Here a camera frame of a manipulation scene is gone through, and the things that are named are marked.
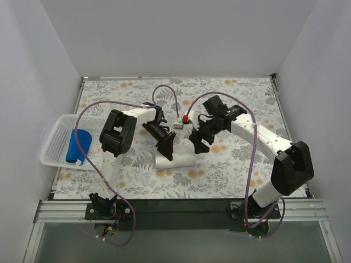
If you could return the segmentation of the white towel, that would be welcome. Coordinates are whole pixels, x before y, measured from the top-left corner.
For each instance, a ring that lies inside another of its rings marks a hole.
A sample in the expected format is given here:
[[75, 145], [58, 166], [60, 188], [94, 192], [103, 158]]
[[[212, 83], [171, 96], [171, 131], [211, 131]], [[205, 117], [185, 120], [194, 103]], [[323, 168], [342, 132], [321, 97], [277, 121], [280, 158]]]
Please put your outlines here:
[[196, 154], [194, 148], [189, 145], [173, 146], [173, 159], [169, 161], [162, 154], [157, 153], [155, 157], [156, 169], [173, 169], [182, 167], [192, 167], [196, 165]]

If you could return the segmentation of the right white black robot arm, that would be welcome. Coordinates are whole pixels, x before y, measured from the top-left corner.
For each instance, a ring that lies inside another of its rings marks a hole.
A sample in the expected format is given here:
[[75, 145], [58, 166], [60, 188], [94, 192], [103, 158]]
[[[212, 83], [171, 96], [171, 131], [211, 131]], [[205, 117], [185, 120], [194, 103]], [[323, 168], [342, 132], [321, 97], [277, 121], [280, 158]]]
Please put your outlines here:
[[291, 195], [314, 177], [312, 158], [305, 142], [292, 142], [276, 135], [258, 124], [253, 112], [243, 103], [228, 107], [219, 93], [212, 92], [203, 106], [208, 120], [202, 121], [193, 110], [186, 111], [182, 118], [184, 124], [193, 126], [189, 140], [196, 154], [207, 153], [215, 135], [226, 130], [252, 144], [251, 163], [259, 151], [273, 164], [270, 180], [252, 194], [245, 194], [244, 217], [266, 216], [274, 202]]

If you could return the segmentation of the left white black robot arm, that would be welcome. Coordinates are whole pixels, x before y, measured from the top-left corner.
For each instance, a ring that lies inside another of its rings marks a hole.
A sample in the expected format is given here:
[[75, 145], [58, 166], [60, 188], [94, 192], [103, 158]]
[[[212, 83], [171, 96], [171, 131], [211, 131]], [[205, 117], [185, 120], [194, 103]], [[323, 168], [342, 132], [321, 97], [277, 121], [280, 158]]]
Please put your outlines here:
[[120, 171], [122, 158], [131, 148], [138, 126], [142, 126], [156, 139], [156, 149], [162, 156], [169, 161], [173, 160], [173, 140], [176, 134], [168, 127], [162, 126], [162, 122], [166, 123], [162, 108], [149, 102], [140, 108], [124, 112], [112, 110], [108, 115], [99, 137], [103, 152], [101, 171], [103, 182], [96, 193], [89, 195], [102, 216], [111, 217], [116, 212], [115, 180]]

